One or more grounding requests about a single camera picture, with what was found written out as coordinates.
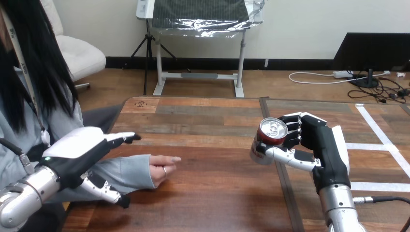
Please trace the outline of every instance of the red soda can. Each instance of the red soda can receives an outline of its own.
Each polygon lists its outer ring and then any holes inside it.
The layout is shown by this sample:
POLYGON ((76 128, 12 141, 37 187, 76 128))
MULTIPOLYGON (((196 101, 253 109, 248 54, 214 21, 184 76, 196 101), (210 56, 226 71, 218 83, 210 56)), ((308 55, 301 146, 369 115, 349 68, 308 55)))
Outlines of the red soda can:
POLYGON ((262 120, 256 133, 256 140, 266 145, 280 145, 285 141, 288 127, 277 118, 268 117, 262 120))
POLYGON ((285 141, 288 134, 288 127, 277 118, 268 117, 262 120, 250 148, 250 157, 253 161, 261 165, 270 165, 274 159, 256 150, 256 145, 262 142, 266 145, 280 145, 285 141))

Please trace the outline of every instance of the monitor stand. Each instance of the monitor stand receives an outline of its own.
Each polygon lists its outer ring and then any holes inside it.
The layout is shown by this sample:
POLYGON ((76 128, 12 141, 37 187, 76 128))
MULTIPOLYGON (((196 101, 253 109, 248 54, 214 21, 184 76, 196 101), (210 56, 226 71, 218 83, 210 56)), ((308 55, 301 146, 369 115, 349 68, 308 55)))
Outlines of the monitor stand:
POLYGON ((368 74, 367 75, 353 75, 353 77, 349 77, 349 80, 352 79, 358 79, 358 78, 362 78, 362 77, 368 77, 368 78, 364 78, 364 79, 360 79, 360 80, 355 80, 355 81, 349 81, 350 84, 355 85, 357 87, 362 87, 362 88, 376 88, 377 86, 379 86, 379 83, 376 79, 373 78, 373 70, 369 69, 368 74))

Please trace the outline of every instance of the robotic arm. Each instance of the robotic arm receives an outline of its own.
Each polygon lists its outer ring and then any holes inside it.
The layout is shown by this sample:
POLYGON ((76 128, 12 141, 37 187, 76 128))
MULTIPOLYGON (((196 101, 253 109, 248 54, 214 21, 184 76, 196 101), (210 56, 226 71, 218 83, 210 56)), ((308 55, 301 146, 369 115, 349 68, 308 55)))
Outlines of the robotic arm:
POLYGON ((309 113, 285 115, 279 120, 289 131, 283 144, 258 142, 259 155, 313 173, 330 232, 366 232, 351 195, 349 157, 341 127, 329 128, 325 120, 309 113), (313 153, 292 149, 298 144, 313 153))
POLYGON ((103 134, 100 128, 78 128, 47 149, 35 168, 21 149, 1 140, 19 156, 27 175, 0 191, 0 231, 19 231, 43 203, 66 188, 81 186, 100 199, 128 208, 127 196, 88 170, 111 149, 139 139, 134 132, 103 134))

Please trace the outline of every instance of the silver robotic forearm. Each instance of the silver robotic forearm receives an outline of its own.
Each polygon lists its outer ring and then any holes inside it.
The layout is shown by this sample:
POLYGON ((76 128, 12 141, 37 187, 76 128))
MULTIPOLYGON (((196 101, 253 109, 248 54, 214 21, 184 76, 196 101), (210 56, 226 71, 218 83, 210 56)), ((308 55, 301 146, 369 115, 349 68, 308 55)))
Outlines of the silver robotic forearm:
POLYGON ((58 176, 47 167, 38 167, 15 184, 0 191, 0 231, 20 230, 27 219, 60 189, 58 176))
POLYGON ((321 189, 319 198, 329 232, 366 232, 357 219, 350 188, 334 185, 321 189))

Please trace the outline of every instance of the dark pants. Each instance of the dark pants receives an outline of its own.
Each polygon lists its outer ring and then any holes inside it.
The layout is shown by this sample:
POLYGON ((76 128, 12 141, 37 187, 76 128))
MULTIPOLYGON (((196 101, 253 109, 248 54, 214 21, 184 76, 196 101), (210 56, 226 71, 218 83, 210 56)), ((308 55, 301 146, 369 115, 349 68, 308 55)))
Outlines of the dark pants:
MULTIPOLYGON (((116 105, 83 112, 83 124, 86 127, 99 127, 108 133, 121 108, 121 105, 116 105)), ((21 232, 56 232, 61 228, 64 217, 62 204, 45 204, 28 219, 21 232)))

